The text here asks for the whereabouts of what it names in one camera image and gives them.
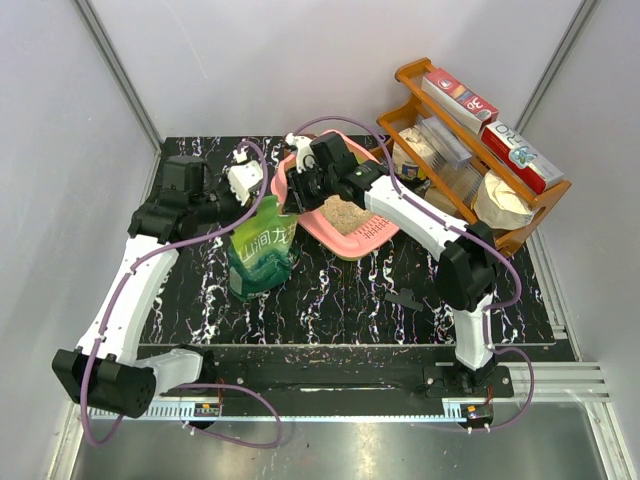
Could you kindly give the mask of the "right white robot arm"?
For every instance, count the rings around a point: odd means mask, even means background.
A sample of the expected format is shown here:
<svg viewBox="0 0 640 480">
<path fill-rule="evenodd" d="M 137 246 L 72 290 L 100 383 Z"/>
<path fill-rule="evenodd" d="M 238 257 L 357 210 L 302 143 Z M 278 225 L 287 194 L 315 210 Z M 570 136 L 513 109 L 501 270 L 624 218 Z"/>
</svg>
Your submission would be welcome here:
<svg viewBox="0 0 640 480">
<path fill-rule="evenodd" d="M 295 155 L 294 166 L 285 170 L 285 212 L 311 212 L 339 196 L 390 221 L 437 261 L 435 288 L 452 310 L 456 334 L 456 361 L 443 383 L 468 396 L 480 394 L 496 368 L 483 318 L 497 276 L 490 228 L 441 212 L 400 184 L 382 163 L 359 161 L 337 132 L 315 139 L 289 134 L 285 142 Z"/>
</svg>

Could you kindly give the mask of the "tan sponge block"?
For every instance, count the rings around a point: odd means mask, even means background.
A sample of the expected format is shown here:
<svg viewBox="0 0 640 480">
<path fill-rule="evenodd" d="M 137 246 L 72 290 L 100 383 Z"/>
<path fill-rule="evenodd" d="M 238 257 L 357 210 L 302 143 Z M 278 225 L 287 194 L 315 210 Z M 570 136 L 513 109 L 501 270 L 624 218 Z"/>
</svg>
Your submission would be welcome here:
<svg viewBox="0 0 640 480">
<path fill-rule="evenodd" d="M 455 216 L 458 212 L 456 205 L 442 191 L 435 187 L 429 188 L 425 192 L 424 199 L 448 215 Z"/>
</svg>

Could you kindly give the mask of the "black bag clip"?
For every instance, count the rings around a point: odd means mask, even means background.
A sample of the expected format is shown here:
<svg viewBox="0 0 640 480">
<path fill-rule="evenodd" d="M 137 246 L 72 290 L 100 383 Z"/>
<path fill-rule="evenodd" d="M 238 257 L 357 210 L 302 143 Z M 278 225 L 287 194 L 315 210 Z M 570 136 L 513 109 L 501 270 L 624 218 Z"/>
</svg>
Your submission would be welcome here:
<svg viewBox="0 0 640 480">
<path fill-rule="evenodd" d="M 422 312 L 424 310 L 423 304 L 415 299 L 411 289 L 401 288 L 398 293 L 387 292 L 384 298 L 387 302 L 413 311 Z"/>
</svg>

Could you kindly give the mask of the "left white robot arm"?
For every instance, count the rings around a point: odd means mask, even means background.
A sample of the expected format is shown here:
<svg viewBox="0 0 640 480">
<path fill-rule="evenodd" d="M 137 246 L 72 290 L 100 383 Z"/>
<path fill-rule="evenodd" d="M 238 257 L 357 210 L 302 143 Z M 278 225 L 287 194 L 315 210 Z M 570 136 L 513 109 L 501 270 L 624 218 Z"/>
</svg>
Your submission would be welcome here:
<svg viewBox="0 0 640 480">
<path fill-rule="evenodd" d="M 263 170 L 244 154 L 219 180 L 204 159 L 168 158 L 156 185 L 134 212 L 117 275 L 95 319 L 73 350 L 60 349 L 52 370 L 76 403 L 140 417 L 152 400 L 184 385 L 195 395 L 213 390 L 215 369 L 194 347 L 176 347 L 141 360 L 144 323 L 184 241 L 199 228 L 238 220 L 263 180 Z"/>
</svg>

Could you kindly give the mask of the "green cat litter bag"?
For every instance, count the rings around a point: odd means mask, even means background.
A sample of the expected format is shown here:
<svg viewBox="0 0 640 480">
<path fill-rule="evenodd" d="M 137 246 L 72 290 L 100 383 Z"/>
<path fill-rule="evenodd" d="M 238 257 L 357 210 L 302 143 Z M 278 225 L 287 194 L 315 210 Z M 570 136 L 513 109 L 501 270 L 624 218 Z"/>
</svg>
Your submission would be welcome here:
<svg viewBox="0 0 640 480">
<path fill-rule="evenodd" d="M 229 286 L 238 299 L 249 301 L 289 279 L 297 225 L 298 216 L 283 214 L 279 198 L 269 195 L 256 214 L 234 231 L 227 253 Z"/>
</svg>

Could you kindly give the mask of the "red white box upper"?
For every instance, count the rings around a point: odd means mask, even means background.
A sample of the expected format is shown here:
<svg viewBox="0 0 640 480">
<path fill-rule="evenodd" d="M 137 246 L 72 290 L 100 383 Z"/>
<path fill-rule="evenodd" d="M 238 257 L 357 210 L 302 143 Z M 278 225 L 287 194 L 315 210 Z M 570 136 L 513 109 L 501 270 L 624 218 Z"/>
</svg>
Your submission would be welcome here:
<svg viewBox="0 0 640 480">
<path fill-rule="evenodd" d="M 426 73 L 421 89 L 475 134 L 498 118 L 496 107 L 442 68 Z"/>
</svg>

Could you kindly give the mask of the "pink green litter box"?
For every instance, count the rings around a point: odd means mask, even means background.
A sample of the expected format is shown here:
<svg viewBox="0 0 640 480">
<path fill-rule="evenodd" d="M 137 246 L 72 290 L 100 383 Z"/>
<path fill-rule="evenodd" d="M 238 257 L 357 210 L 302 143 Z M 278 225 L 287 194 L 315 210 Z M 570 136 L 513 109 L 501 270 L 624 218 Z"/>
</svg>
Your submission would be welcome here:
<svg viewBox="0 0 640 480">
<path fill-rule="evenodd" d="M 342 133 L 341 136 L 359 163 L 378 161 L 381 154 L 374 154 L 354 141 L 356 136 L 347 137 Z M 291 147 L 285 146 L 284 158 L 271 180 L 271 193 L 278 197 L 280 203 L 284 202 L 287 190 L 285 173 L 293 167 L 295 154 Z M 399 231 L 399 227 L 389 220 L 342 201 L 337 195 L 326 200 L 319 209 L 299 215 L 298 225 L 332 253 L 350 261 L 378 249 Z"/>
</svg>

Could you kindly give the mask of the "red white box lower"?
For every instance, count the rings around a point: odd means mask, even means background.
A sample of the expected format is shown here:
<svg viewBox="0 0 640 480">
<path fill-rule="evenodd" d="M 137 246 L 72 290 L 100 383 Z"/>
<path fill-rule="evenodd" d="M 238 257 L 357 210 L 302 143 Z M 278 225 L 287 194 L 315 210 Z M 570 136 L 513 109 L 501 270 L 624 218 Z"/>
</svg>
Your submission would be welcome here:
<svg viewBox="0 0 640 480">
<path fill-rule="evenodd" d="M 564 174 L 509 125 L 487 124 L 482 142 L 533 192 L 542 194 L 564 179 Z"/>
</svg>

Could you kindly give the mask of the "brown rectangular block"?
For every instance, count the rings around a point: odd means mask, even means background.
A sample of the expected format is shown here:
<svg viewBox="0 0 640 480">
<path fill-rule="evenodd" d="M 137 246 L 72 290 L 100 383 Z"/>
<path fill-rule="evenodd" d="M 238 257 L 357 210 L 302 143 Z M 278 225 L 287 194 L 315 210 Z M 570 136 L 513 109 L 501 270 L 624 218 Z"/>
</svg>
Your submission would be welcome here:
<svg viewBox="0 0 640 480">
<path fill-rule="evenodd" d="M 290 133 L 286 134 L 285 137 L 284 137 L 286 143 L 291 143 L 294 138 L 307 138 L 309 140 L 313 140 L 313 139 L 316 138 L 316 135 L 315 134 L 311 134 L 311 133 L 293 133 L 293 132 L 290 132 Z"/>
</svg>

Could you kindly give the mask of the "clear plastic box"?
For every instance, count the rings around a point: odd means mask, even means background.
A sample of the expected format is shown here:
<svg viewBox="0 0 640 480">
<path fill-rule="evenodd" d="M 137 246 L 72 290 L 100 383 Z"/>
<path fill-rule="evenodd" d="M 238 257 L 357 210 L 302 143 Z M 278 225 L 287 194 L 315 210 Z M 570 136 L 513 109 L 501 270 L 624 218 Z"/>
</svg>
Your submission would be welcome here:
<svg viewBox="0 0 640 480">
<path fill-rule="evenodd" d="M 466 167 L 470 163 L 471 152 L 438 118 L 434 116 L 422 118 L 418 127 L 427 142 L 454 169 Z"/>
</svg>

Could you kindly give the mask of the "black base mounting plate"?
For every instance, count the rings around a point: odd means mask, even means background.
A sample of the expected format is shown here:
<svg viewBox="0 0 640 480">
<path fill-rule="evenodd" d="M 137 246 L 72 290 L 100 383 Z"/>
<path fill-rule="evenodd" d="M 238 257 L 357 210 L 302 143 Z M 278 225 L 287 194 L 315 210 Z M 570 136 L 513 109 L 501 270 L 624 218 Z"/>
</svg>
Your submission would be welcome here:
<svg viewBox="0 0 640 480">
<path fill-rule="evenodd" d="M 208 381 L 256 391 L 304 388 L 398 389 L 431 398 L 511 399 L 506 366 L 495 360 L 478 373 L 457 362 L 452 346 L 321 345 L 195 346 Z"/>
</svg>

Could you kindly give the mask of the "wooden two-tier shelf rack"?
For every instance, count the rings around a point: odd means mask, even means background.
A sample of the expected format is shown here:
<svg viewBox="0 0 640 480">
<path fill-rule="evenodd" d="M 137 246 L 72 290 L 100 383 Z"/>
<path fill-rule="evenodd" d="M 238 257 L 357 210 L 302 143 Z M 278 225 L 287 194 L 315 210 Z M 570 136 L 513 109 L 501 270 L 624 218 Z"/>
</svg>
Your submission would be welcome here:
<svg viewBox="0 0 640 480">
<path fill-rule="evenodd" d="M 488 173 L 499 176 L 525 205 L 532 209 L 533 220 L 526 226 L 515 230 L 496 230 L 494 240 L 497 249 L 505 256 L 514 255 L 531 236 L 542 220 L 551 212 L 571 187 L 567 179 L 561 180 L 541 194 L 531 190 L 508 166 L 501 162 L 481 141 L 480 137 L 461 125 L 452 114 L 421 89 L 422 77 L 435 70 L 427 58 L 399 67 L 394 78 L 410 92 L 407 102 L 391 111 L 381 114 L 377 123 L 390 135 L 391 144 L 400 148 L 425 176 L 444 195 L 455 209 L 458 217 L 475 222 L 477 215 L 473 204 L 482 182 Z M 423 118 L 434 116 L 457 137 L 471 152 L 470 163 L 455 169 L 448 166 L 442 155 L 436 153 L 432 161 L 424 160 L 418 151 L 405 140 L 401 132 L 416 127 Z"/>
</svg>

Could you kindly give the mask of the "red white box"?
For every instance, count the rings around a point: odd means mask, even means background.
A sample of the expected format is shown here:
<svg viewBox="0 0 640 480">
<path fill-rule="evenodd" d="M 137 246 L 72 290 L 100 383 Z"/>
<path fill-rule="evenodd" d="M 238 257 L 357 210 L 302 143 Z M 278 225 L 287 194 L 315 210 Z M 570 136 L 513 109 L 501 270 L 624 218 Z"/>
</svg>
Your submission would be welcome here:
<svg viewBox="0 0 640 480">
<path fill-rule="evenodd" d="M 509 125 L 487 124 L 482 142 L 533 192 L 542 194 L 564 179 L 564 174 Z"/>
<path fill-rule="evenodd" d="M 442 68 L 426 73 L 421 89 L 475 134 L 498 118 L 496 107 Z"/>
</svg>

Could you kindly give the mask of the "beige paper bag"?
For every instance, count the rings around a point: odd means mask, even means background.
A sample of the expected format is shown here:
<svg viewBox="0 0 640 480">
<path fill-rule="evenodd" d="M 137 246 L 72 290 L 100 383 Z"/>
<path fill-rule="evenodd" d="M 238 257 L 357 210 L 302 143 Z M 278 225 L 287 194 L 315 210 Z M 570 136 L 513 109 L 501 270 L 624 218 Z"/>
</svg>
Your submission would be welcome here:
<svg viewBox="0 0 640 480">
<path fill-rule="evenodd" d="M 529 225 L 535 216 L 520 196 L 493 171 L 484 175 L 473 210 L 480 221 L 495 230 L 520 229 Z"/>
</svg>

